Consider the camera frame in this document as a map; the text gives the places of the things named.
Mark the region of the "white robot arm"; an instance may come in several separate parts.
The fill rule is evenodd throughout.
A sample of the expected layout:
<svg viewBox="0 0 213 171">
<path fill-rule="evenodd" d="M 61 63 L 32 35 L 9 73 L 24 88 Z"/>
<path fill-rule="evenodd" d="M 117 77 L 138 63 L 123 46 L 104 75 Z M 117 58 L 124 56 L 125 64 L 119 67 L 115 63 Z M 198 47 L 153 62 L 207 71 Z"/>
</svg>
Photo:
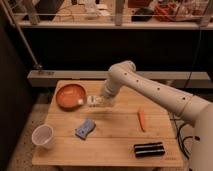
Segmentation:
<svg viewBox="0 0 213 171">
<path fill-rule="evenodd" d="M 105 98 L 115 98 L 127 86 L 194 127 L 188 171 L 213 171 L 213 102 L 144 78 L 132 61 L 113 64 L 101 89 Z"/>
</svg>

